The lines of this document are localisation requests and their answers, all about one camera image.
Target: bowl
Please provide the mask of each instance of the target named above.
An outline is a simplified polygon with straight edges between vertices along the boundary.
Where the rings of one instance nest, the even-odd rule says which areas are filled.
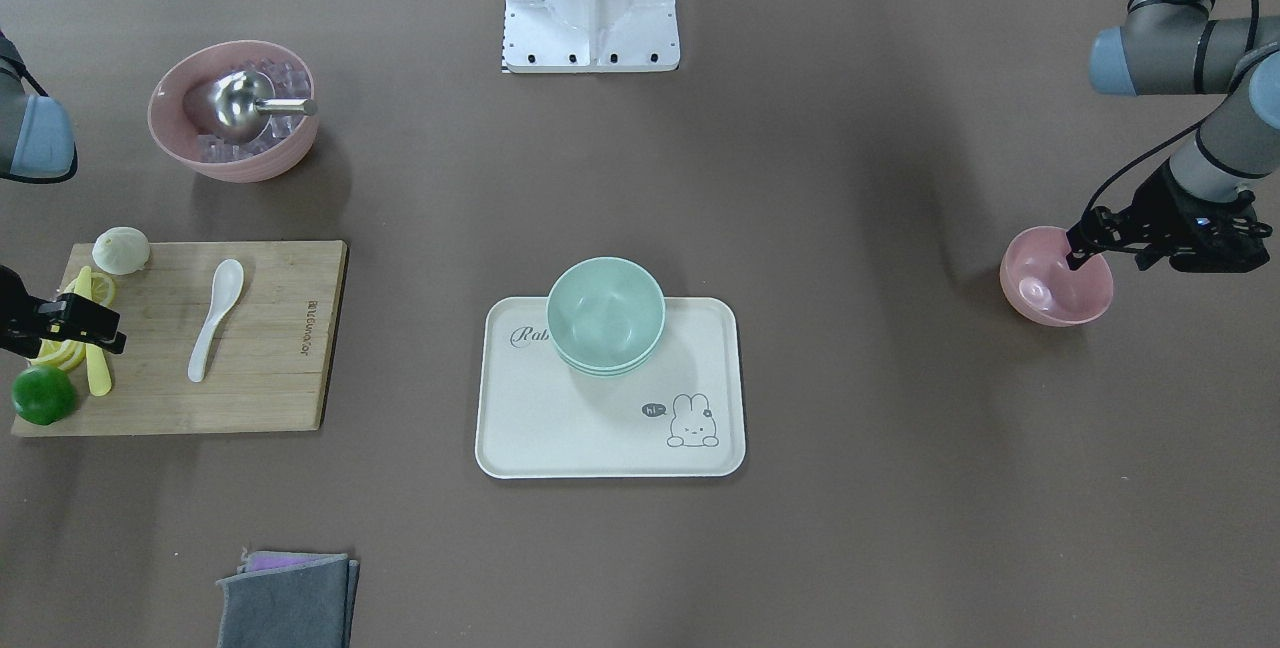
[[[649,271],[617,257],[581,261],[547,296],[547,328],[570,366],[596,377],[643,364],[662,337],[667,302]]]
[[[298,69],[306,70],[311,82],[311,97],[316,96],[315,74],[288,47],[265,41],[218,44],[188,55],[165,73],[160,83],[156,83],[151,100],[147,101],[147,128],[151,129],[151,138],[160,150],[169,152],[196,173],[230,183],[255,183],[275,178],[297,165],[315,143],[316,132],[320,129],[317,117],[303,117],[293,133],[256,156],[237,161],[205,161],[197,142],[198,132],[187,119],[187,111],[182,106],[183,97],[192,88],[237,70],[244,61],[266,59],[282,64],[289,61]]]
[[[1042,325],[1080,325],[1111,306],[1115,279],[1106,259],[1096,255],[1079,270],[1066,265],[1071,245],[1066,231],[1052,225],[1019,233],[1000,261],[1000,287],[1014,310]]]

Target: blue joint cap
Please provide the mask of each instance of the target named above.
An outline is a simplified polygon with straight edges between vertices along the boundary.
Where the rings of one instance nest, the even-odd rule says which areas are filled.
[[[70,173],[76,156],[72,120],[59,101],[28,96],[9,173],[33,181],[51,181]]]
[[[1137,96],[1133,77],[1129,76],[1129,60],[1124,56],[1124,37],[1120,27],[1107,28],[1093,38],[1093,53],[1089,54],[1089,83],[1093,90],[1107,96]]]
[[[1271,54],[1253,69],[1249,105],[1267,126],[1280,131],[1280,54]]]

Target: yellow knife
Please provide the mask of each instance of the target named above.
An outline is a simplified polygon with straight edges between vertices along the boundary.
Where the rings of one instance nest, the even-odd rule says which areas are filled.
[[[93,300],[93,270],[81,269],[76,277],[76,293],[82,298]],[[88,392],[106,396],[111,392],[111,371],[106,368],[106,353],[91,343],[84,344],[84,362],[88,365]]]

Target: white round object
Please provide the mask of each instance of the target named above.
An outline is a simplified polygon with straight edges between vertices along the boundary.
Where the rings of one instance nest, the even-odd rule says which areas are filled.
[[[111,228],[93,242],[93,263],[111,275],[128,275],[151,259],[151,243],[137,228]]]

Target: small pink bowl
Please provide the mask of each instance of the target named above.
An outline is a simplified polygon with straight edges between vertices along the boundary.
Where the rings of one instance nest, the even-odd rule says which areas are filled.
[[[256,183],[275,178],[297,165],[316,141],[316,132],[320,129],[317,117],[305,117],[288,138],[256,156],[238,161],[202,161],[196,128],[182,106],[182,99],[196,86],[227,76],[244,61],[264,59],[289,61],[306,70],[311,79],[311,97],[316,96],[315,74],[288,47],[265,41],[218,44],[188,55],[156,83],[151,100],[147,101],[147,127],[156,145],[196,173],[229,183]]]
[[[1000,261],[1000,287],[1014,310],[1042,325],[1089,323],[1106,312],[1115,296],[1111,266],[1101,255],[1079,270],[1066,265],[1071,245],[1066,231],[1028,228],[1009,243]]]

